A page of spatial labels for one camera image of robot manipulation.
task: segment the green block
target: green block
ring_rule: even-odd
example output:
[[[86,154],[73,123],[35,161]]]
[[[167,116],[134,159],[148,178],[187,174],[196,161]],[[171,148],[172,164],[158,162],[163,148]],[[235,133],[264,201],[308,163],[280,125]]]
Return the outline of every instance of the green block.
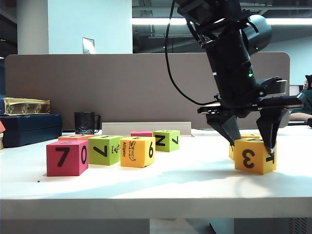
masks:
[[[110,166],[120,161],[120,140],[123,136],[94,136],[88,138],[89,164]]]
[[[180,148],[180,131],[179,130],[159,130],[153,131],[156,138],[156,150],[171,152]]]

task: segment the black cable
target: black cable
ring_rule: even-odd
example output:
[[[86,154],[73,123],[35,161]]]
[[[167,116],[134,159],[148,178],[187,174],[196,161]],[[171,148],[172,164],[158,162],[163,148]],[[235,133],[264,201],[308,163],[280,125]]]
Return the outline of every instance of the black cable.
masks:
[[[197,101],[191,99],[190,97],[186,96],[186,95],[179,89],[179,87],[176,85],[176,83],[175,83],[175,81],[174,81],[174,79],[173,79],[173,77],[172,77],[171,70],[170,70],[170,64],[169,64],[169,58],[168,58],[168,37],[169,37],[170,20],[171,20],[172,15],[173,15],[174,8],[175,8],[175,1],[173,0],[173,1],[172,1],[172,5],[171,5],[171,10],[170,10],[169,23],[168,23],[167,30],[166,30],[166,37],[165,37],[165,57],[166,57],[166,64],[167,64],[167,70],[168,70],[168,75],[169,75],[170,81],[171,81],[171,83],[174,85],[174,87],[178,90],[178,92],[179,92],[182,96],[184,96],[187,100],[191,101],[192,103],[195,103],[196,105],[203,106],[203,105],[209,105],[209,104],[216,103],[217,101],[211,101],[211,102],[206,102],[206,103],[200,103],[200,102],[197,102]]]

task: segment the ceiling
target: ceiling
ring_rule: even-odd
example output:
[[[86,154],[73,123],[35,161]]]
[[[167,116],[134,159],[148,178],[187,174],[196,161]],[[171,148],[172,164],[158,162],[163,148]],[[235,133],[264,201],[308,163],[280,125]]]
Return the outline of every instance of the ceiling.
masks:
[[[0,0],[0,56],[7,57],[17,54],[17,0]],[[132,0],[134,18],[167,18],[170,12],[170,0]],[[312,0],[244,0],[244,8],[267,18],[312,18]],[[174,17],[181,17],[176,12]],[[159,25],[133,26],[134,53],[163,52],[166,27]],[[312,30],[296,29],[289,33],[288,29],[275,28],[274,40],[289,37],[312,36]],[[194,51],[192,38],[186,26],[172,26],[170,29],[170,44],[174,52],[185,52],[179,49],[188,46],[186,50]]]

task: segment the red block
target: red block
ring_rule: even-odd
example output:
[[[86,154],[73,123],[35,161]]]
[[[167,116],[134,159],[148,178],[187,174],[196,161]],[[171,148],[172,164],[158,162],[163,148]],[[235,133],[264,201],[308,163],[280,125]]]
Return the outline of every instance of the red block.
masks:
[[[89,164],[87,140],[60,140],[48,144],[47,176],[79,176]]]
[[[152,131],[132,131],[131,136],[132,137],[152,137],[153,132]]]

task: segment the ceiling light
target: ceiling light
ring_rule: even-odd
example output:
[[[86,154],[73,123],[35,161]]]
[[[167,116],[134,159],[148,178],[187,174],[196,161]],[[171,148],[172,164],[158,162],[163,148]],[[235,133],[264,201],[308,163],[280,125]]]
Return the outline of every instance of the ceiling light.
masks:
[[[133,25],[167,25],[169,18],[132,18]],[[171,25],[185,25],[186,20],[184,18],[172,18]]]
[[[271,25],[312,25],[312,18],[269,18]],[[168,25],[169,18],[132,18],[133,25]],[[172,18],[171,25],[185,25],[184,18]]]
[[[312,25],[311,18],[269,18],[270,25]]]

